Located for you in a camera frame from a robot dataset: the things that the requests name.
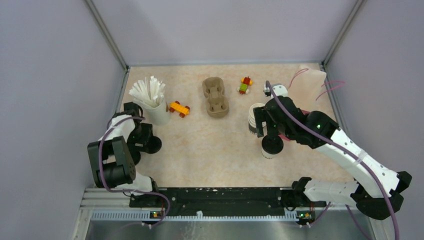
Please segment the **stack of paper cups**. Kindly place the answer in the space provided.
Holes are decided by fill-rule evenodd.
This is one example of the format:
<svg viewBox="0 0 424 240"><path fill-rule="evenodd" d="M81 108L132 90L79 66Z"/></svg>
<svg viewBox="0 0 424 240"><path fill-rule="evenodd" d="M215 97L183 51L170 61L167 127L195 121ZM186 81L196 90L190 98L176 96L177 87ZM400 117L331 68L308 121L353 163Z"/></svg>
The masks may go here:
<svg viewBox="0 0 424 240"><path fill-rule="evenodd" d="M256 121L255 121L254 109L264 107L264 106L265 106L264 103L255 103L255 104L251 105L250 108L249 108L248 129L254 135L257 134L257 126L256 126Z"/></svg>

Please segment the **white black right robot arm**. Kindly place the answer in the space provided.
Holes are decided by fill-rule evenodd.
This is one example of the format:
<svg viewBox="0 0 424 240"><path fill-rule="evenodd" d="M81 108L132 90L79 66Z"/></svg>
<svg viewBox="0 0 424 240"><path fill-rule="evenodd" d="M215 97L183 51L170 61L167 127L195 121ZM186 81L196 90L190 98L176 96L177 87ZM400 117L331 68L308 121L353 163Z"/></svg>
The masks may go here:
<svg viewBox="0 0 424 240"><path fill-rule="evenodd" d="M302 177L294 181L288 196L289 207L311 202L332 202L355 206L364 215L385 220L400 210L412 176L383 166L356 145L339 125L321 111L304 113L285 96L255 107L256 131L262 152L273 156L284 146L283 138L318 151L345 169L352 181L331 182Z"/></svg>

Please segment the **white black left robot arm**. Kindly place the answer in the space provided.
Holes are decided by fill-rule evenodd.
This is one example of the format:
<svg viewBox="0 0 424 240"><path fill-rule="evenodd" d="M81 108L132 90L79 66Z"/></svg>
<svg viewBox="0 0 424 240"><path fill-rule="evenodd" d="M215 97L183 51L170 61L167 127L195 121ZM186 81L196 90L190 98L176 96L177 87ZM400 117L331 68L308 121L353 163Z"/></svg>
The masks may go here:
<svg viewBox="0 0 424 240"><path fill-rule="evenodd" d="M160 202L156 182L136 171L141 154L155 154L162 141L153 133L153 126L143 122L143 110L134 102L123 105L123 111L113 115L106 133L87 146L95 185L98 188L124 189L141 195L149 207Z"/></svg>

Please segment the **black cup lid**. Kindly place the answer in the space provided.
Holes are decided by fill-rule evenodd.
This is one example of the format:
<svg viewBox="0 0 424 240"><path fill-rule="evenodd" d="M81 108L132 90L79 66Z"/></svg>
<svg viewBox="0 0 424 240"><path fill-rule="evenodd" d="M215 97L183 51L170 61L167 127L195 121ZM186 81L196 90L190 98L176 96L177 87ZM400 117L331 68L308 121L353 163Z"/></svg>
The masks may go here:
<svg viewBox="0 0 424 240"><path fill-rule="evenodd" d="M279 154L283 148L283 140L278 136L264 136L261 141L262 152L270 154Z"/></svg>

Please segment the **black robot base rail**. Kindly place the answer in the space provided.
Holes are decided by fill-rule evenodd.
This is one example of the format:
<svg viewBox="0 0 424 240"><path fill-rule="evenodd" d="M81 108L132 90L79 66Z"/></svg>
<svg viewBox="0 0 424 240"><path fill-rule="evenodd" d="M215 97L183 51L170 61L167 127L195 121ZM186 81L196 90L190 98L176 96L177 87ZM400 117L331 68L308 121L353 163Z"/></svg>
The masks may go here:
<svg viewBox="0 0 424 240"><path fill-rule="evenodd" d="M289 187L160 187L158 192L172 204L265 204L271 207L325 207L326 201L311 202Z"/></svg>

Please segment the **single white paper cup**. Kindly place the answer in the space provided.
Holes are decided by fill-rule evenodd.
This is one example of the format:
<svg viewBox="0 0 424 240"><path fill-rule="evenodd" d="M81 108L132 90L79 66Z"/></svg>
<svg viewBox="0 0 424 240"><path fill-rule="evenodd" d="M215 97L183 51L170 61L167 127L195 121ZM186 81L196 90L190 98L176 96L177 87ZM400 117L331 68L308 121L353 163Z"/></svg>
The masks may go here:
<svg viewBox="0 0 424 240"><path fill-rule="evenodd" d="M271 153L268 153L266 151L263 151L261 154L266 159L273 159L273 158L276 158L276 157L278 157L280 155L279 153L277 153L277 154L271 154Z"/></svg>

